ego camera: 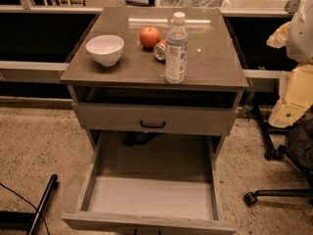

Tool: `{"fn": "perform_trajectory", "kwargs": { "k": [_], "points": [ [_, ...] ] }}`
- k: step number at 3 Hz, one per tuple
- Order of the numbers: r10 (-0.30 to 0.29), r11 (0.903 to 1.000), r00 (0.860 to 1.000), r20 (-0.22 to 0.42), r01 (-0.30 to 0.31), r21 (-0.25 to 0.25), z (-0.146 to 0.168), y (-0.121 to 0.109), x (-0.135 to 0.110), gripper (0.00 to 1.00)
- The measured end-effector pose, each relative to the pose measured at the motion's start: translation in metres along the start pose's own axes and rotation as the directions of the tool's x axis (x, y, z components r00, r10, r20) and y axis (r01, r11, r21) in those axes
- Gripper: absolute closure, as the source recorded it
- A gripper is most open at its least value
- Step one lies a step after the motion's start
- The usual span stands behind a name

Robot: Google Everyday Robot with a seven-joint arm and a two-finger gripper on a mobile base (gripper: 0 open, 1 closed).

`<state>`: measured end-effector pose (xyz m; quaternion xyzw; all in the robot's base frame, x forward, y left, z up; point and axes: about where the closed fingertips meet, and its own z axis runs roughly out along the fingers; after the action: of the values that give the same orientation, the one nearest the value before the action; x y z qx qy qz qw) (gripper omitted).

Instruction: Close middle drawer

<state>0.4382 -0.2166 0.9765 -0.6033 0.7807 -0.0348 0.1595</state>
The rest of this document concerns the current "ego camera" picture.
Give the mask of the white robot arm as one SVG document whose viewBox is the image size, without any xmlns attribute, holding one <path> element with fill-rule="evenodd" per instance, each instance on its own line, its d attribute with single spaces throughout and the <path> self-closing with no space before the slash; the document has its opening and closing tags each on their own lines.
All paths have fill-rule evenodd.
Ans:
<svg viewBox="0 0 313 235">
<path fill-rule="evenodd" d="M 296 61 L 291 71 L 283 71 L 279 81 L 279 100 L 269 123 L 285 128 L 313 106 L 313 0 L 306 0 L 290 22 L 282 24 L 269 36 L 266 44 L 287 49 L 287 56 Z"/>
</svg>

